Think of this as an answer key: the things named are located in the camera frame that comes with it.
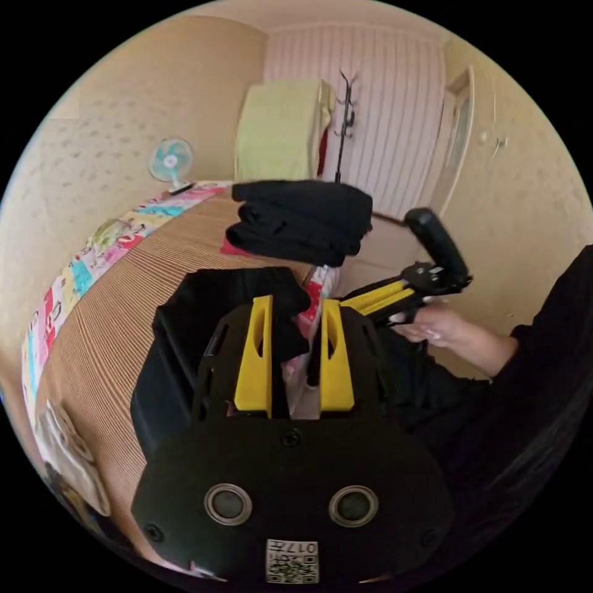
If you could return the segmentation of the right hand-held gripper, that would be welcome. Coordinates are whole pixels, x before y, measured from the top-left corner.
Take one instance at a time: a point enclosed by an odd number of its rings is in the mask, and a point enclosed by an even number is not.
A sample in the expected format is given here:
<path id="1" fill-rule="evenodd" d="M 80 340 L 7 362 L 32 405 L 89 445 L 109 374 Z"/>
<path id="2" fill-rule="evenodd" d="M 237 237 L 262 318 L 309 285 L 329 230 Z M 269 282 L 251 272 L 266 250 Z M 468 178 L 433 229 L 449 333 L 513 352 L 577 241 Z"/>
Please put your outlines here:
<path id="1" fill-rule="evenodd" d="M 377 327 L 390 327 L 394 326 L 392 316 L 402 313 L 405 321 L 412 321 L 429 300 L 459 294 L 472 281 L 467 271 L 457 273 L 436 264 L 415 263 L 398 276 L 352 291 L 340 306 L 355 310 Z"/>

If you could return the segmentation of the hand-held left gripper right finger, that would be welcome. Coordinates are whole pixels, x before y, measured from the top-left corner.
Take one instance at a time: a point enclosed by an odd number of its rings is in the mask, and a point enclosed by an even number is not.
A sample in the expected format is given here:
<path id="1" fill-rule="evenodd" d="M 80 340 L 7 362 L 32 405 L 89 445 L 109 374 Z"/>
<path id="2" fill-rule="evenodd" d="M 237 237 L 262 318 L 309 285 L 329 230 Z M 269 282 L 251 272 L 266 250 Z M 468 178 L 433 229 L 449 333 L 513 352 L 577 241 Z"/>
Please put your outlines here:
<path id="1" fill-rule="evenodd" d="M 334 299 L 326 299 L 321 316 L 319 412 L 349 413 L 354 405 L 355 396 L 340 303 Z"/>

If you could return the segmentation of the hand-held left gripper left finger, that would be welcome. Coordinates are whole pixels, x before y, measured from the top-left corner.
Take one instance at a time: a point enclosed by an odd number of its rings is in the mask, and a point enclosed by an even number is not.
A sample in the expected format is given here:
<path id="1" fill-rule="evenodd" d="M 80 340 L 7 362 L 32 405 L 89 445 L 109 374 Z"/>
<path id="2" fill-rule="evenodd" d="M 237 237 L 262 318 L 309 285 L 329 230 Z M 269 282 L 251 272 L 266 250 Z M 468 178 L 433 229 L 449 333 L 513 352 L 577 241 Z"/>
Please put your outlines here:
<path id="1" fill-rule="evenodd" d="M 272 296 L 253 299 L 234 405 L 241 413 L 272 417 Z"/>

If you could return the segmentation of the person's right hand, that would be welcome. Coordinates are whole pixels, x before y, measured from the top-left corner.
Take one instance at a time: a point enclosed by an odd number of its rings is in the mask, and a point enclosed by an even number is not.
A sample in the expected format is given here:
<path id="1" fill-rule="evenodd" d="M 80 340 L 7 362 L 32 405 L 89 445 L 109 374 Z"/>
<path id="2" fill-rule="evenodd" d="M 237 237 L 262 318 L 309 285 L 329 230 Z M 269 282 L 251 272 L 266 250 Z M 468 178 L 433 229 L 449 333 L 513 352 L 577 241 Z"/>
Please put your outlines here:
<path id="1" fill-rule="evenodd" d="M 437 347 L 455 346 L 468 332 L 469 322 L 457 313 L 446 301 L 432 301 L 419 308 L 412 321 L 404 315 L 390 318 L 398 335 L 413 343 L 427 341 Z"/>

